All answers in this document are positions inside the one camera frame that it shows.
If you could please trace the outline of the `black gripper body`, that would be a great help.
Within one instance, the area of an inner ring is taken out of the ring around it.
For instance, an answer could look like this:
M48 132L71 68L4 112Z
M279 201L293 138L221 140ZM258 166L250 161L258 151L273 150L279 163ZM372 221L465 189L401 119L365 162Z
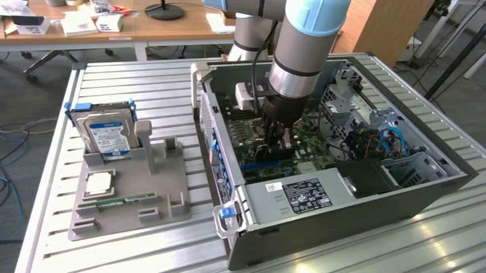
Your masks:
M267 96L263 103L263 125L278 123L291 127L301 119L307 105L307 97L289 98L282 95Z

